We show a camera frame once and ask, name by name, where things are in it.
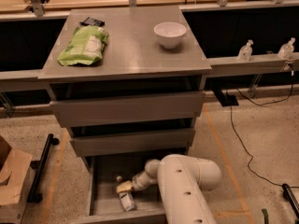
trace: floor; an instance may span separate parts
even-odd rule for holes
[[[256,103],[284,99],[290,86],[259,88]],[[250,155],[235,134],[233,124],[247,151],[254,157],[250,168],[277,184],[299,186],[299,86],[281,103],[257,106],[236,90],[239,106],[222,107],[213,93],[206,94],[196,135],[189,155],[216,162],[222,171],[220,185],[205,191],[207,203],[219,224],[265,223],[266,209],[271,224],[292,224],[296,220],[282,188],[259,178],[248,168]],[[0,134],[13,146],[39,160],[49,133],[60,139],[52,147],[42,177],[41,203],[28,203],[22,224],[74,223],[84,217],[88,193],[88,171],[68,142],[47,105],[20,106],[12,118],[0,109]],[[299,200],[299,189],[293,189]]]

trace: green bag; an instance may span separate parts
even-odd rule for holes
[[[96,63],[103,58],[103,50],[109,38],[108,32],[98,26],[76,28],[67,48],[58,56],[61,65]]]

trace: pump bottle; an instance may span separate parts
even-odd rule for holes
[[[252,53],[252,47],[251,45],[253,44],[252,40],[248,40],[247,44],[241,48],[239,51],[239,55],[237,57],[238,60],[241,61],[249,61],[251,53]]]
[[[292,45],[294,42],[295,42],[295,38],[292,37],[288,43],[281,46],[278,52],[278,57],[280,59],[284,59],[284,60],[290,59],[292,52],[294,50],[294,47]]]

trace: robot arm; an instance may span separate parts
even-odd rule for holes
[[[148,161],[132,183],[134,190],[142,190],[158,182],[168,224],[216,224],[201,190],[216,188],[220,180],[213,161],[168,155]]]

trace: bowl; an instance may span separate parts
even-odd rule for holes
[[[179,45],[185,36],[187,29],[184,25],[177,22],[163,22],[154,27],[158,43],[166,49],[173,49]]]

